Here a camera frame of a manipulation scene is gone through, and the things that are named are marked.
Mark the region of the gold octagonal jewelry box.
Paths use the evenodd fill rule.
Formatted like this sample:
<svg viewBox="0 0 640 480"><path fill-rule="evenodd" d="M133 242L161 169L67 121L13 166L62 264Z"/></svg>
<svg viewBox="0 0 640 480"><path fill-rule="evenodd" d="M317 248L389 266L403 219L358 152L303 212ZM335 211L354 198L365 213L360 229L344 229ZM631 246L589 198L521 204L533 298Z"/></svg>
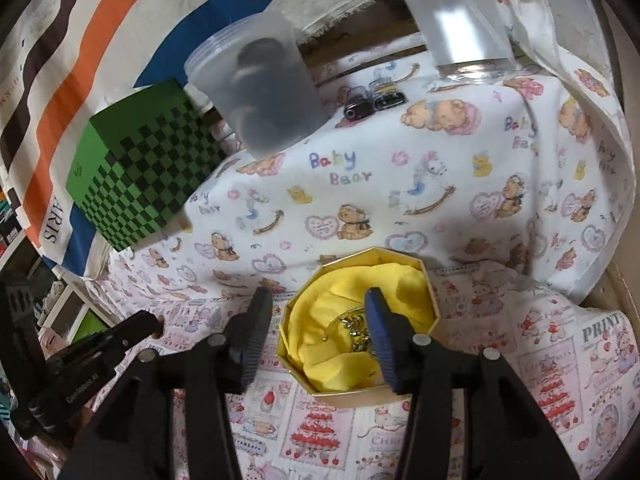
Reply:
<svg viewBox="0 0 640 480"><path fill-rule="evenodd" d="M428 279L424 263L413 256L402 254L401 252L393 252L390 249L381 247L371 247L357 252L356 254L339 258L335 261L322 264L320 268L311 275L311 278L303 284L302 288L296 292L296 295L291 299L283 309L282 318L279 324L279 339L277 343L277 356L281 364L292 374L292 376L299 382L308 393L314 396L316 399L336 406L337 408L362 408L363 406L369 406L374 404L382 404L387 402L394 402L398 399L398 395L390 390L389 386L382 384L370 388L357 389L346 392L329 392L322 393L314 390L311 384L307 382L306 377L288 360L285 349L285 340L283 335L283 329L288 324L288 317L291 313L291 308L298 296L304 289L310 285L316 278L325 274L326 272L347 268L348 266L375 266L379 263L397 262L406 264L407 266L413 266L414 268L423 271L426 274L428 281L428 288L431 291L431 297L433 301L433 311L435 315L435 321L431 329L424 334L431 333L440 318L439 308L434 295L433 287ZM358 310L364 315L364 306ZM369 337L369 330L367 326L367 320L363 325L356 323L351 318L345 321L345 326L349 329L349 333L354 337L356 349L366 349L372 352L375 357L375 352L372 346L372 342Z"/></svg>

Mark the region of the yellow cloth lining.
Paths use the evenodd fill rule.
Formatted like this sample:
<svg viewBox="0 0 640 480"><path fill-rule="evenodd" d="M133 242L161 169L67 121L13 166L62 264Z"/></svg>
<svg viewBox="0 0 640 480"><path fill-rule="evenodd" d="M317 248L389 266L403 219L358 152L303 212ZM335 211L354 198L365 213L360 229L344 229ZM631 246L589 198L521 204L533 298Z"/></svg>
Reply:
<svg viewBox="0 0 640 480"><path fill-rule="evenodd" d="M351 318L363 325L364 297L379 288L390 310L427 333L435 315L426 274L397 262L348 266L316 278L298 296L283 329L288 360L322 393L346 392L382 384L372 352L356 349L345 326Z"/></svg>

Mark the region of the green checkered tissue box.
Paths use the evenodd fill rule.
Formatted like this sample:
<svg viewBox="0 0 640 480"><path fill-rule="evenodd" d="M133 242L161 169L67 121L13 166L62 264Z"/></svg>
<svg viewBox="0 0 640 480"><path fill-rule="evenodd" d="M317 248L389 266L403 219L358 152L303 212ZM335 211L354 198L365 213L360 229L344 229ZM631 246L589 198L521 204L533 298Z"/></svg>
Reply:
<svg viewBox="0 0 640 480"><path fill-rule="evenodd" d="M166 226L225 158L186 92L169 79L89 118L66 190L120 252Z"/></svg>

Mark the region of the pink print bed sheet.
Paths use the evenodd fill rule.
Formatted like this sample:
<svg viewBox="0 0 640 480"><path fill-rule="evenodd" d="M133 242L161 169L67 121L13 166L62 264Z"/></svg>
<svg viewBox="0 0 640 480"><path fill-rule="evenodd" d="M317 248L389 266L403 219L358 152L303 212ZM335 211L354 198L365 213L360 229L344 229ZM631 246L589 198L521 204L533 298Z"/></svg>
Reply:
<svg viewBox="0 0 640 480"><path fill-rule="evenodd" d="M440 311L437 337L465 352L506 355L544 410L578 474L594 478L620 448L639 414L639 315L614 286L575 306L558 292L498 263L430 273ZM118 257L88 286L93 300L126 318L139 310L166 320L160 353L182 351L221 330L254 290L274 296L273 321L297 278L233 273L219 263L169 268ZM247 479L389 479L408 426L409 401L392 396L363 406L308 393L277 355L270 330L246 393L227 405Z"/></svg>

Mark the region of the baby bear print cloth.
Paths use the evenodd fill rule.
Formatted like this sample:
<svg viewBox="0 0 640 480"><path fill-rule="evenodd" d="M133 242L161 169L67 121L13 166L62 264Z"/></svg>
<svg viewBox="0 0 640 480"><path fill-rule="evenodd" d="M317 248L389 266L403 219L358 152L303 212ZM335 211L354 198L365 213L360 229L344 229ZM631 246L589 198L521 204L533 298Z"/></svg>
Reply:
<svg viewBox="0 0 640 480"><path fill-rule="evenodd" d="M436 78L426 53L322 88L331 118L256 159L231 155L166 228L108 256L297 278L383 247L431 269L492 260L572 298L586 296L625 229L627 140L620 102L558 44L547 0L497 0L524 54L484 84ZM405 104L360 122L351 88L390 77Z"/></svg>

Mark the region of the black hair clips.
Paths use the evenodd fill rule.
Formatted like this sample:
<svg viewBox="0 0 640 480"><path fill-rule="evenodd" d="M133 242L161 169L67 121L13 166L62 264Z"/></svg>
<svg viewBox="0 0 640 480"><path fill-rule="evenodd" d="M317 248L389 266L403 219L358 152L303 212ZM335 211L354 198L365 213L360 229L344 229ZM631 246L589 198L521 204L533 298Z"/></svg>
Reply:
<svg viewBox="0 0 640 480"><path fill-rule="evenodd" d="M372 80L370 84L351 88L346 96L343 115L348 122L360 122L377 112L405 104L407 98L390 77Z"/></svg>

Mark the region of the clear plastic jar with bands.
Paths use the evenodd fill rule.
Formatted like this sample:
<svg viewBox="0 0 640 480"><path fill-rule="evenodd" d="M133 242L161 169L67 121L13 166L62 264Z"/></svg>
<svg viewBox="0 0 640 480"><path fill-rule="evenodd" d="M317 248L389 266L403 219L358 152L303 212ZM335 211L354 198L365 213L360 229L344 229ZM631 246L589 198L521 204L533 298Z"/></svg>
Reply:
<svg viewBox="0 0 640 480"><path fill-rule="evenodd" d="M256 158L289 148L330 118L292 24L276 11L216 32L186 59L184 72Z"/></svg>

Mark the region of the striped Paris blanket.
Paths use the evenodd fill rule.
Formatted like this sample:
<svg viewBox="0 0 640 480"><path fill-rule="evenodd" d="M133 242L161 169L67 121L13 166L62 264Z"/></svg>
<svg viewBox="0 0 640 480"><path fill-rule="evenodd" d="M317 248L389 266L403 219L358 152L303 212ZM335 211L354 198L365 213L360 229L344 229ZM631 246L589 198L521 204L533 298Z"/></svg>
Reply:
<svg viewBox="0 0 640 480"><path fill-rule="evenodd" d="M372 0L30 0L1 44L1 182L52 266L97 276L108 245L65 187L82 130L109 99L167 79L246 16L281 12L300 38Z"/></svg>

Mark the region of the clear spray bottle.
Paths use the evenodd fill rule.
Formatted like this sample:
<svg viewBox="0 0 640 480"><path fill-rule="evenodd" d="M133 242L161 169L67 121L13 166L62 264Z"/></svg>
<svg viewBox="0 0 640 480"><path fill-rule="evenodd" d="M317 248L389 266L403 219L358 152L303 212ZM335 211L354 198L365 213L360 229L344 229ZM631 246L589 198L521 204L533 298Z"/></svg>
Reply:
<svg viewBox="0 0 640 480"><path fill-rule="evenodd" d="M436 70L456 84L484 84L515 72L496 0L405 0Z"/></svg>

